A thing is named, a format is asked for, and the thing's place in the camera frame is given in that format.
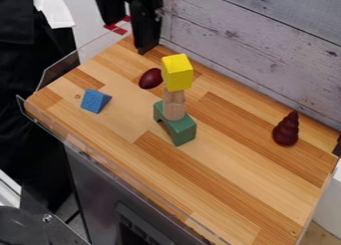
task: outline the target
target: dark red egg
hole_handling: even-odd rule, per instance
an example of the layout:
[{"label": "dark red egg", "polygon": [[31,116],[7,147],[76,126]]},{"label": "dark red egg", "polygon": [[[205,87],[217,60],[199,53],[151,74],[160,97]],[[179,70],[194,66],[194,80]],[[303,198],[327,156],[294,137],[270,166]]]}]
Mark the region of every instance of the dark red egg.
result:
[{"label": "dark red egg", "polygon": [[158,68],[151,68],[141,76],[139,80],[140,88],[150,90],[163,82],[162,72]]}]

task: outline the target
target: white fabric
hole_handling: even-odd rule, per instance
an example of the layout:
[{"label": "white fabric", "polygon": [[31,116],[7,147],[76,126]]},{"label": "white fabric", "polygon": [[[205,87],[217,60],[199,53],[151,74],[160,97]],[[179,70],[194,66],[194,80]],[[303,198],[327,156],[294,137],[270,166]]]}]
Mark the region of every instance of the white fabric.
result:
[{"label": "white fabric", "polygon": [[34,0],[37,10],[42,11],[51,28],[66,28],[75,25],[70,10],[63,0]]}]

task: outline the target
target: weathered wood wall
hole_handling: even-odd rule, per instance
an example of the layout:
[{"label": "weathered wood wall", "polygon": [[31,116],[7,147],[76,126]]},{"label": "weathered wood wall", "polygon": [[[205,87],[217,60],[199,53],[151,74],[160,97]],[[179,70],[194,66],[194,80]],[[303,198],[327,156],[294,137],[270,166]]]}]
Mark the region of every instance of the weathered wood wall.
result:
[{"label": "weathered wood wall", "polygon": [[[294,19],[296,28],[278,22],[279,8],[271,19],[252,11],[256,5],[250,0],[232,1],[237,5],[231,0],[165,0],[163,44],[341,129],[341,47],[322,40],[322,31],[319,37],[306,33],[308,22],[302,23],[305,31],[296,29],[300,23],[294,25]],[[317,29],[335,22],[317,19],[325,20],[315,24]]]}]

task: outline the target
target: yellow cube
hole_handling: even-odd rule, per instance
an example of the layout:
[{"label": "yellow cube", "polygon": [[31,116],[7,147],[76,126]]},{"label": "yellow cube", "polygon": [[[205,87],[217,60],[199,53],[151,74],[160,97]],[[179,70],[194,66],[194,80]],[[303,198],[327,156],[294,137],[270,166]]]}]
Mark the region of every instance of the yellow cube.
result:
[{"label": "yellow cube", "polygon": [[163,57],[162,74],[170,92],[186,90],[191,87],[193,67],[186,54]]}]

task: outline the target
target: blue triangular block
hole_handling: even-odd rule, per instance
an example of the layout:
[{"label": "blue triangular block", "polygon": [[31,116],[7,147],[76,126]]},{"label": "blue triangular block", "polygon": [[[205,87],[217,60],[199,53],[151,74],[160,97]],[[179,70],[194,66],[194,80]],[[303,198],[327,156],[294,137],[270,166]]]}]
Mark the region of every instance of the blue triangular block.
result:
[{"label": "blue triangular block", "polygon": [[96,90],[87,89],[81,103],[81,108],[98,114],[111,98],[111,96]]}]

